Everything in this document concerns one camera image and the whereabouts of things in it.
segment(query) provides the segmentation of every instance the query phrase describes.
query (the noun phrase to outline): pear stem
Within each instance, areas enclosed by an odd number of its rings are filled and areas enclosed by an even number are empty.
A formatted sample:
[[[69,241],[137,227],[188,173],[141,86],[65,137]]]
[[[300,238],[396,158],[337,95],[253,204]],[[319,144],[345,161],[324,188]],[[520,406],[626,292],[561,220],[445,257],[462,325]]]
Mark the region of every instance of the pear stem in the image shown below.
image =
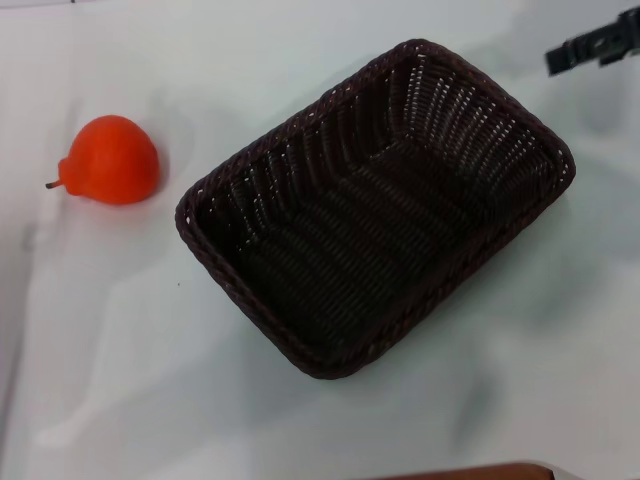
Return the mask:
[[[51,190],[52,188],[59,187],[60,185],[62,185],[62,182],[60,180],[56,180],[55,182],[45,184],[45,187]]]

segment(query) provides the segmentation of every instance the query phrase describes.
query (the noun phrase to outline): brown wicker basket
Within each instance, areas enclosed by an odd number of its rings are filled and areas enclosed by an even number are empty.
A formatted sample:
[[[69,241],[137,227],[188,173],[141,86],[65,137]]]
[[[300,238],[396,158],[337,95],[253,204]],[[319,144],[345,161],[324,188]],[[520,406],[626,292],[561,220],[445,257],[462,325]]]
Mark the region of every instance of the brown wicker basket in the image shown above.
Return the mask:
[[[569,186],[567,146],[486,75],[412,40],[185,194],[181,237],[302,371],[350,375]]]

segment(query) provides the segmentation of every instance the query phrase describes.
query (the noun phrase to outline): white surface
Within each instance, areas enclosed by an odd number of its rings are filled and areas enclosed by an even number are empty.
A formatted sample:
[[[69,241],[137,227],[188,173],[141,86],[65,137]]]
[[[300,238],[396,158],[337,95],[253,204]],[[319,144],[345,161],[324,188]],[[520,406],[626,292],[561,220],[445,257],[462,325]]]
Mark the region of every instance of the white surface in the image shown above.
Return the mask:
[[[94,0],[76,0],[76,3],[92,2]],[[0,8],[37,7],[59,3],[72,3],[71,0],[0,0]]]
[[[640,476],[640,60],[555,79],[542,64],[548,47],[629,6],[113,0],[0,12],[0,338],[24,330],[2,480],[340,480],[515,459]],[[173,209],[219,162],[411,37],[496,78],[566,139],[578,177],[384,358],[312,380],[209,279]],[[74,134],[107,113],[156,139],[166,188],[121,210],[45,191]]]

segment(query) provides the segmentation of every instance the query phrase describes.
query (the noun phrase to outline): basket rim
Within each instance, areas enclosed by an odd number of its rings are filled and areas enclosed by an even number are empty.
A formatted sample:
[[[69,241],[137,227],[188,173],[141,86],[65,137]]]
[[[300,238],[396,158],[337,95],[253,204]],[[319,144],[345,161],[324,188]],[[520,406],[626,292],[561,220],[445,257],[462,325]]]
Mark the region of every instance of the basket rim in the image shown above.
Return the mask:
[[[371,60],[354,75],[325,92],[317,101],[253,141],[198,180],[187,190],[176,208],[175,221],[181,238],[214,280],[222,286],[232,301],[260,328],[263,334],[293,363],[312,376],[328,378],[325,372],[326,368],[323,367],[329,366],[330,363],[327,363],[326,359],[318,355],[310,346],[286,328],[278,315],[256,296],[243,276],[209,242],[203,230],[198,226],[195,211],[201,199],[210,197],[219,186],[236,178],[254,161],[282,142],[286,142],[289,138],[304,131],[333,108],[358,95],[373,80],[393,69],[400,62],[414,56],[426,56],[431,61],[439,61],[453,72],[471,78],[483,94],[502,108],[509,110],[509,113],[527,129],[546,138],[547,141],[542,145],[543,148],[548,148],[549,144],[553,143],[554,147],[559,149],[559,152],[549,152],[549,156],[557,158],[559,154],[562,157],[562,161],[568,166],[566,176],[569,181],[562,184],[561,191],[557,195],[548,195],[554,197],[550,198],[551,202],[568,188],[575,176],[575,163],[569,148],[535,115],[526,110],[495,81],[459,55],[439,44],[414,39],[403,42]]]

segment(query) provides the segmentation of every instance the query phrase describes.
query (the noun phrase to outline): toy fruit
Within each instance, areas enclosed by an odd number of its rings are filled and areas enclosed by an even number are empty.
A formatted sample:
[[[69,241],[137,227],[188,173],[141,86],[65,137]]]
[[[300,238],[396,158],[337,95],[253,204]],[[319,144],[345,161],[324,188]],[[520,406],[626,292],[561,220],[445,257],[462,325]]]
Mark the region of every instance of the toy fruit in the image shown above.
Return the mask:
[[[89,122],[58,163],[60,179],[47,188],[64,185],[81,195],[112,205],[144,200],[158,186],[158,152],[149,136],[124,117],[108,115]]]

